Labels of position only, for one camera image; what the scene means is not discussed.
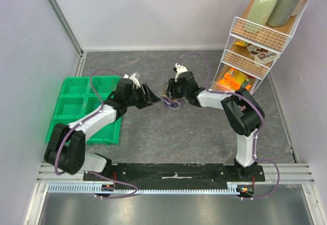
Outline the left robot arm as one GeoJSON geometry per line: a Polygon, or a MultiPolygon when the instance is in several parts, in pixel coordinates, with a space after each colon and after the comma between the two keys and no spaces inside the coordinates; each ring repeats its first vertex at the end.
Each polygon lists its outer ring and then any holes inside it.
{"type": "Polygon", "coordinates": [[[86,142],[103,127],[120,119],[129,107],[143,109],[159,101],[146,83],[137,85],[131,79],[120,79],[116,89],[100,101],[97,109],[78,121],[55,125],[44,160],[54,166],[57,175],[93,171],[100,180],[108,180],[112,175],[112,168],[107,165],[109,159],[86,153],[86,142]]]}

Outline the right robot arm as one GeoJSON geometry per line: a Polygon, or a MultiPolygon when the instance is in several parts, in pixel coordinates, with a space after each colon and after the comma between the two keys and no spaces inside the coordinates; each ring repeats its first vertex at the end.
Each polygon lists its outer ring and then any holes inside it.
{"type": "Polygon", "coordinates": [[[256,142],[265,114],[247,89],[240,88],[234,92],[205,89],[198,86],[192,72],[182,72],[168,81],[167,94],[170,99],[186,98],[196,107],[223,110],[237,134],[234,175],[240,181],[252,176],[258,165],[256,142]]]}

